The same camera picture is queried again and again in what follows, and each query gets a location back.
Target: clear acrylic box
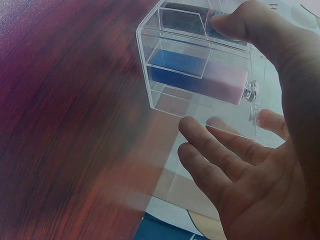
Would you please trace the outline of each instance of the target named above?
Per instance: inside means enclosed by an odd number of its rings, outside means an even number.
[[[266,59],[251,44],[228,39],[210,25],[213,15],[239,5],[161,0],[144,18],[136,37],[152,109],[256,138]]]

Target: fingernail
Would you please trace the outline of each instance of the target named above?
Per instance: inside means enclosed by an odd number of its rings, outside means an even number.
[[[215,16],[212,16],[211,17],[211,23],[215,23],[215,22],[218,22],[220,20],[223,20],[227,17],[228,15],[215,15]]]

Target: finger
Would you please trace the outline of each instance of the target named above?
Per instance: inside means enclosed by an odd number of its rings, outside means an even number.
[[[289,132],[284,116],[269,109],[263,109],[260,111],[258,119],[260,128],[277,134],[285,141],[288,139]]]
[[[252,165],[258,165],[264,161],[269,154],[269,149],[263,147],[259,143],[240,136],[239,132],[227,125],[221,118],[212,117],[207,121],[206,129],[227,149],[234,152],[242,160]]]
[[[224,190],[232,184],[230,178],[219,167],[205,160],[190,143],[182,144],[178,149],[178,155],[195,184],[215,205]]]
[[[277,69],[296,53],[293,49],[301,51],[308,36],[314,39],[315,35],[254,0],[244,2],[232,14],[214,16],[211,25],[231,39],[253,43]]]
[[[244,170],[250,166],[226,149],[194,118],[181,119],[179,130],[189,143],[211,163],[218,166],[233,182],[239,180]]]

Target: transparent case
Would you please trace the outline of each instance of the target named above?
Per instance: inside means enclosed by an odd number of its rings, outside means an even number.
[[[210,25],[239,4],[161,0],[145,17],[136,37],[151,108],[256,138],[266,59]]]

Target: wood grain surface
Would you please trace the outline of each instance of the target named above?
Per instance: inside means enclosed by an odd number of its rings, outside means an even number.
[[[0,1],[0,239],[132,239],[177,134],[136,28],[156,0]]]

